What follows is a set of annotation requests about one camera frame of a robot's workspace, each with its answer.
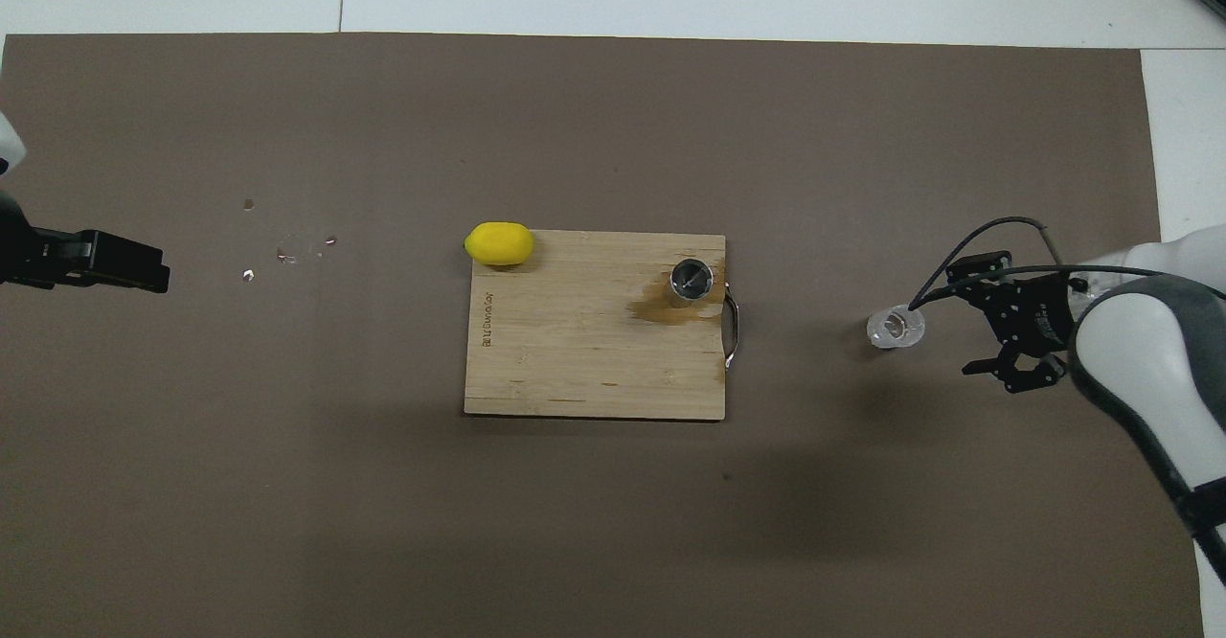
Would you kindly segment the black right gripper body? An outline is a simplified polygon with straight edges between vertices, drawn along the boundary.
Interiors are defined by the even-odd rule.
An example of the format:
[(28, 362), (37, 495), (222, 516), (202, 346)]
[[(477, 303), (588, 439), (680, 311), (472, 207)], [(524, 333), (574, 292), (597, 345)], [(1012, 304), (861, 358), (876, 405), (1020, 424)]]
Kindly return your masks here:
[(996, 337), (1030, 357), (1063, 352), (1073, 335), (1068, 276), (1008, 280), (996, 288)]

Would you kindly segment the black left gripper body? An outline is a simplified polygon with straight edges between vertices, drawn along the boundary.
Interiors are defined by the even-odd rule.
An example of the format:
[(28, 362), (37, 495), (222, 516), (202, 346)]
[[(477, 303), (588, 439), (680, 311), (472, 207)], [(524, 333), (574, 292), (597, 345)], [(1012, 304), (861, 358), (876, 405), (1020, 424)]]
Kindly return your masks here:
[(1, 282), (27, 287), (78, 287), (78, 266), (87, 260), (87, 238), (38, 229), (18, 202), (1, 198)]

